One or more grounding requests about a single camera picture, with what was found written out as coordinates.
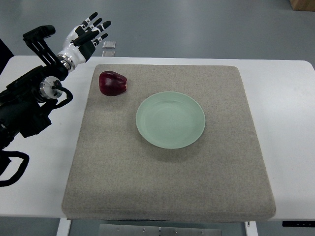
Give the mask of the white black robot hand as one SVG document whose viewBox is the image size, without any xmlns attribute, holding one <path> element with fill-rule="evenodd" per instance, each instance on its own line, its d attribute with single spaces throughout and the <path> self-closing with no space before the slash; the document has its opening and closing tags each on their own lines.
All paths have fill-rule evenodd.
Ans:
<svg viewBox="0 0 315 236">
<path fill-rule="evenodd" d="M 79 64 L 86 63 L 96 47 L 105 39 L 108 34 L 105 30 L 111 25 L 111 21 L 103 22 L 101 18 L 96 18 L 95 12 L 81 24 L 75 26 L 63 43 L 63 49 L 57 57 L 68 69 L 74 70 Z"/>
</svg>

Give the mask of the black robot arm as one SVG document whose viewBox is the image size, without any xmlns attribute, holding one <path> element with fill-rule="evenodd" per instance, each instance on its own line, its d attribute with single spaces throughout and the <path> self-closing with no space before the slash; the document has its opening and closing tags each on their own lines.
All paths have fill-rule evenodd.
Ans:
<svg viewBox="0 0 315 236">
<path fill-rule="evenodd" d="M 51 51 L 45 39 L 56 32 L 52 25 L 39 26 L 23 35 L 26 45 L 44 62 L 10 83 L 0 94 L 0 172 L 4 173 L 12 157 L 22 163 L 15 174 L 0 185 L 16 183 L 29 163 L 29 156 L 5 148 L 17 134 L 24 138 L 39 134 L 51 125 L 49 114 L 68 104 L 72 93 L 61 85 L 69 74 L 69 64 Z"/>
</svg>

